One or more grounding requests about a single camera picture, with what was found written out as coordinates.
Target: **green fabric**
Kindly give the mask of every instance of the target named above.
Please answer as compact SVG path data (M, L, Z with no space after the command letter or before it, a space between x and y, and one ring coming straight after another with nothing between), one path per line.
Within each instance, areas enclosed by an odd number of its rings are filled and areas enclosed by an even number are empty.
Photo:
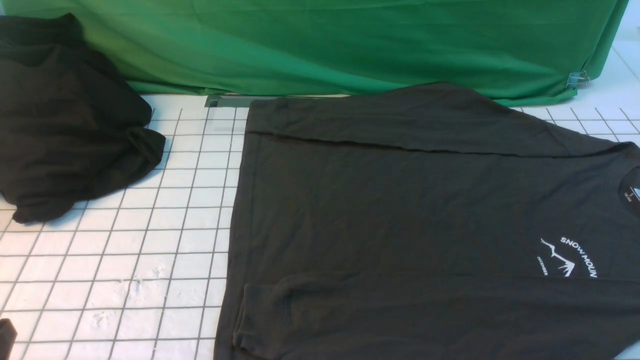
M370 94L446 81L503 104L576 94L628 0L2 0L70 12L140 92Z

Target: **crumpled black shirt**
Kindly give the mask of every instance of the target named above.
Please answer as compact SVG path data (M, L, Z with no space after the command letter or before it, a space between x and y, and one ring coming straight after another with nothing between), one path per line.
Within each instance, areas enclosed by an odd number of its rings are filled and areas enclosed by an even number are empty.
M151 107L73 15L0 17L0 69L0 193L16 222L59 218L160 162Z

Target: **folded black shirt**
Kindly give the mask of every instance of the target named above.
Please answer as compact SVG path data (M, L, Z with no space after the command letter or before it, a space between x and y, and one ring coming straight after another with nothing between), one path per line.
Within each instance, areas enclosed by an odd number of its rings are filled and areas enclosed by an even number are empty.
M640 149L447 84L255 101L216 360L607 359Z

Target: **white grid mat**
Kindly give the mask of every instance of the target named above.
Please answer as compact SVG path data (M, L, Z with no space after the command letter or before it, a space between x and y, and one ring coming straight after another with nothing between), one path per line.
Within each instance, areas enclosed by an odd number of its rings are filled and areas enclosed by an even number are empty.
M640 108L518 110L640 145ZM157 109L150 128L168 139L158 168L55 222L16 224L0 200L11 360L212 359L247 113Z

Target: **binder clip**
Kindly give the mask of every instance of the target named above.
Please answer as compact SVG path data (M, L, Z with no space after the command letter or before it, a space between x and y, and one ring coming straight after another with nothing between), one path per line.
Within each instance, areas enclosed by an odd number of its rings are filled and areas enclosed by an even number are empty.
M0 319L0 360L9 360L13 343L18 336L9 319Z
M564 88L576 90L579 87L587 86L591 82L591 78L587 76L586 71L572 72L569 74L569 78L566 80Z

